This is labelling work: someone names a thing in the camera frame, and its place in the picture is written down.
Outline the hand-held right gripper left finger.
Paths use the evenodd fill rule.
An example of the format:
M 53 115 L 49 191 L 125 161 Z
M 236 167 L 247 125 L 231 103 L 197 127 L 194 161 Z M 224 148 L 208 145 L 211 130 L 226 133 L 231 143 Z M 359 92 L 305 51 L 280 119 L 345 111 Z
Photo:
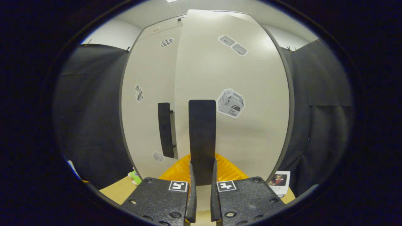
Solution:
M 157 226 L 194 223 L 197 196 L 191 156 L 178 160 L 159 178 L 144 178 L 122 207 Z

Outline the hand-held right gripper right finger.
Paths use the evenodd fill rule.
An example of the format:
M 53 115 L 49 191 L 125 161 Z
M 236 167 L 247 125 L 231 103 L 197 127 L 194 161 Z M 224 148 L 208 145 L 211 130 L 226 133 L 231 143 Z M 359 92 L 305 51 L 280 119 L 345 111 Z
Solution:
M 250 226 L 276 215 L 285 204 L 259 177 L 248 177 L 216 154 L 212 173 L 211 220 L 218 226 Z

